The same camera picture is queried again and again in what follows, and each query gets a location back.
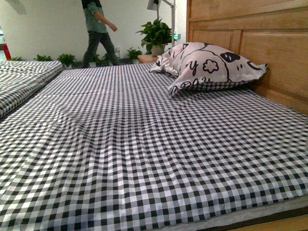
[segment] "potted plant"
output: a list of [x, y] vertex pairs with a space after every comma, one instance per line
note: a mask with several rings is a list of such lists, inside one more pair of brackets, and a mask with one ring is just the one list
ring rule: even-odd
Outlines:
[[22, 57], [14, 57], [11, 59], [11, 61], [23, 61]]
[[96, 67], [96, 63], [100, 62], [100, 59], [98, 58], [98, 56], [100, 55], [96, 54], [90, 59], [90, 67]]
[[132, 47], [127, 51], [128, 51], [129, 59], [132, 60], [134, 64], [138, 64], [139, 63], [138, 55], [141, 55], [142, 51], [133, 49]]
[[146, 45], [147, 51], [151, 50], [152, 56], [163, 54], [166, 44], [172, 42], [171, 28], [166, 23], [162, 23], [161, 19], [155, 19], [153, 23], [147, 22], [142, 27], [144, 27], [143, 30], [136, 32], [145, 35], [141, 40], [142, 47]]
[[110, 58], [109, 58], [107, 53], [104, 54], [104, 56], [103, 56], [103, 62], [104, 62], [104, 64], [106, 64], [108, 66], [112, 66], [111, 60], [110, 60]]
[[74, 63], [75, 56], [71, 54], [61, 54], [59, 55], [58, 61], [60, 61], [64, 67], [67, 69], [72, 68], [72, 64]]
[[36, 58], [34, 58], [33, 60], [36, 60], [36, 61], [52, 61], [51, 57], [50, 56], [46, 56], [46, 55], [37, 55]]

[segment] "person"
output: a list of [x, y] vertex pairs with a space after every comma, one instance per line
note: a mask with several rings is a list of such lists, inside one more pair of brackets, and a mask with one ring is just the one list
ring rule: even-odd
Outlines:
[[111, 63], [119, 65], [119, 59], [115, 55], [115, 47], [109, 37], [106, 25], [113, 31], [117, 31], [117, 27], [104, 17], [100, 0], [82, 0], [82, 7], [89, 34], [89, 45], [83, 56], [82, 68], [90, 66], [89, 62], [96, 54], [99, 43], [104, 46]]

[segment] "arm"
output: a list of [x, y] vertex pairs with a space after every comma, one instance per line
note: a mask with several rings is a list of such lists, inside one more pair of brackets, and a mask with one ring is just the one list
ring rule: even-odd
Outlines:
[[109, 22], [99, 11], [95, 12], [94, 16], [97, 20], [99, 20], [99, 21], [105, 23], [107, 26], [109, 26], [110, 29], [112, 29], [113, 31], [117, 31], [117, 27], [113, 23]]

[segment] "cartoon print pillowcase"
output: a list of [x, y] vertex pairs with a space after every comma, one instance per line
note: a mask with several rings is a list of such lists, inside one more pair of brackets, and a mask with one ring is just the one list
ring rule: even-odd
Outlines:
[[206, 43], [185, 43], [165, 52], [150, 72], [169, 73], [178, 78], [168, 94], [181, 89], [221, 90], [262, 77], [267, 64], [255, 65], [227, 49]]

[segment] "wooden bed frame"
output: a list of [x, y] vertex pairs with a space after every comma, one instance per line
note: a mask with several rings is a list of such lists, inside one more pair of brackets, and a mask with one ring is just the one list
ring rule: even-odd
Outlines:
[[[187, 42], [267, 63], [266, 75], [249, 88], [308, 115], [308, 0], [187, 0], [186, 27]], [[236, 230], [303, 231], [308, 216]]]

